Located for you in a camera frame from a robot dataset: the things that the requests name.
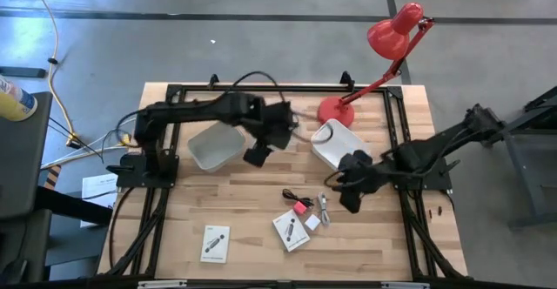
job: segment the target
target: spray can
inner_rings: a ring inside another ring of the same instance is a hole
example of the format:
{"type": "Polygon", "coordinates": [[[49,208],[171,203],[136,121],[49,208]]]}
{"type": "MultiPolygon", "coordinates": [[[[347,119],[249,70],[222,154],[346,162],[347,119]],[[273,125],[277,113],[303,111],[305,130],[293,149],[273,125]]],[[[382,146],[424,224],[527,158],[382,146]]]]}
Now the spray can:
{"type": "Polygon", "coordinates": [[[0,117],[11,121],[29,118],[37,110],[37,99],[0,76],[0,117]]]}

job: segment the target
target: red desk lamp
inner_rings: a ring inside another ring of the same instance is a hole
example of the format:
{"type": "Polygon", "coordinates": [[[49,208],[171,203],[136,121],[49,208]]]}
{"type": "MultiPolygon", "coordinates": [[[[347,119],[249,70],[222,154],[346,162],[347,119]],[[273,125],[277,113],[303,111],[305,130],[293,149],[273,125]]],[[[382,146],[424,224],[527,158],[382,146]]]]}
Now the red desk lamp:
{"type": "Polygon", "coordinates": [[[350,103],[397,77],[402,62],[433,24],[432,18],[424,17],[424,10],[420,4],[408,3],[393,19],[383,20],[370,28],[367,32],[367,41],[379,55],[392,59],[391,67],[381,79],[358,92],[345,97],[327,97],[321,101],[317,114],[321,124],[335,118],[344,126],[350,126],[354,120],[354,108],[350,103]],[[408,34],[416,24],[419,30],[410,41],[408,34]]]}

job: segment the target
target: white tray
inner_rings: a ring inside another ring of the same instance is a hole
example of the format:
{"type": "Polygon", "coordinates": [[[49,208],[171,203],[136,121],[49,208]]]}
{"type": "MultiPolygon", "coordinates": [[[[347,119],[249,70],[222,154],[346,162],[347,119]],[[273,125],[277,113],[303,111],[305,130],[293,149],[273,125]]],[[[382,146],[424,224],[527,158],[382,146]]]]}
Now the white tray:
{"type": "Polygon", "coordinates": [[[312,136],[313,153],[335,171],[339,168],[340,159],[347,153],[352,154],[356,150],[362,150],[369,154],[364,141],[336,119],[327,120],[312,136]],[[332,127],[332,138],[323,144],[315,144],[314,141],[325,140],[329,137],[331,131],[327,124],[332,127]]]}
{"type": "Polygon", "coordinates": [[[245,137],[236,128],[216,123],[188,141],[188,150],[199,168],[214,172],[239,155],[245,137]]]}

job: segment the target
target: lamp base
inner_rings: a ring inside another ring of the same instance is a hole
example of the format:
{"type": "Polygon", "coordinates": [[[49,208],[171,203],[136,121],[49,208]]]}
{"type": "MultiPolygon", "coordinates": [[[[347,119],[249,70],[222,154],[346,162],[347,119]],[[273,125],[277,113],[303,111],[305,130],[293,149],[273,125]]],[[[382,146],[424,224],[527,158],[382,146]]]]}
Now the lamp base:
{"type": "Polygon", "coordinates": [[[340,97],[327,97],[321,101],[317,109],[317,117],[321,124],[334,118],[345,127],[350,127],[354,121],[354,108],[350,104],[343,105],[340,97]]]}

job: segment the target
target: lamp arm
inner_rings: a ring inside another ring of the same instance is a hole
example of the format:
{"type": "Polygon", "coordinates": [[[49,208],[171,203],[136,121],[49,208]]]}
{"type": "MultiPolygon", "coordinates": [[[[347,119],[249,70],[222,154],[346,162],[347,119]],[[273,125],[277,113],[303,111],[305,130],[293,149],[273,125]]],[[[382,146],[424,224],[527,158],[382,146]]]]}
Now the lamp arm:
{"type": "Polygon", "coordinates": [[[352,101],[359,99],[360,97],[364,96],[365,94],[377,89],[380,85],[386,83],[387,81],[398,77],[400,72],[400,66],[402,65],[402,63],[404,62],[404,60],[406,59],[406,57],[408,55],[410,55],[410,52],[412,52],[412,50],[416,47],[416,45],[419,43],[419,41],[424,37],[424,35],[433,27],[433,25],[435,24],[435,21],[433,20],[433,18],[424,18],[422,19],[419,23],[418,23],[418,32],[416,32],[416,34],[414,35],[414,37],[412,38],[412,41],[410,41],[410,43],[408,44],[408,48],[406,49],[406,53],[404,54],[404,56],[400,59],[397,59],[395,61],[393,61],[393,63],[391,64],[391,66],[389,67],[389,69],[386,71],[385,74],[383,74],[383,77],[381,77],[381,79],[377,80],[376,82],[368,85],[366,88],[358,91],[358,92],[354,92],[353,94],[344,97],[342,99],[342,104],[346,105],[346,104],[350,104],[352,101]]]}

